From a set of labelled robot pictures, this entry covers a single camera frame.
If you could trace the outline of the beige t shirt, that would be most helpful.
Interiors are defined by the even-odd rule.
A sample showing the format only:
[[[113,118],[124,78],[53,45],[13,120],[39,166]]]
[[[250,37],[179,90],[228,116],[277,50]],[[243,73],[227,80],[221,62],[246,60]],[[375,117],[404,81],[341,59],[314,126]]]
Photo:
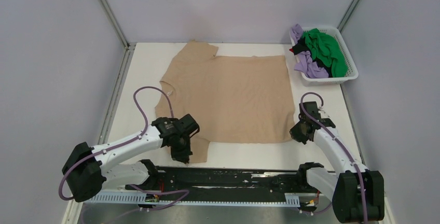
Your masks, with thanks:
[[[276,144],[291,139],[295,103],[283,55],[231,57],[191,41],[160,80],[157,117],[190,114],[200,126],[191,163],[204,163],[213,142]]]

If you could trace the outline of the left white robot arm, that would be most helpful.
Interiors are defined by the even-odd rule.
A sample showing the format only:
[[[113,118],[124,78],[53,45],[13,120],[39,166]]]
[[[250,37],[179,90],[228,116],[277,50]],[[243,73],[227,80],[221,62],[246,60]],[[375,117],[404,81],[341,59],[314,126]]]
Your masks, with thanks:
[[[59,196],[63,200],[84,202],[103,189],[142,185],[154,189],[159,183],[156,166],[150,160],[133,164],[125,161],[144,152],[169,147],[174,161],[189,163],[191,138],[200,131],[196,120],[184,117],[160,117],[143,130],[118,141],[89,146],[86,142],[75,146],[62,168],[63,178]]]

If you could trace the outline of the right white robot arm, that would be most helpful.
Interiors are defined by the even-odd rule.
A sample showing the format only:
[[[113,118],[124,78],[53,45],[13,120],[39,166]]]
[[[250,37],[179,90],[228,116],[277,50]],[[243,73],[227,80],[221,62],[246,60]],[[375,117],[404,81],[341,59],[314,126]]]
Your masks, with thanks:
[[[341,223],[383,220],[383,175],[354,158],[335,124],[321,117],[316,102],[303,102],[299,107],[299,122],[290,129],[292,139],[303,144],[314,142],[335,172],[331,174],[319,163],[302,164],[302,173],[296,177],[297,187],[305,192],[315,188],[328,197]]]

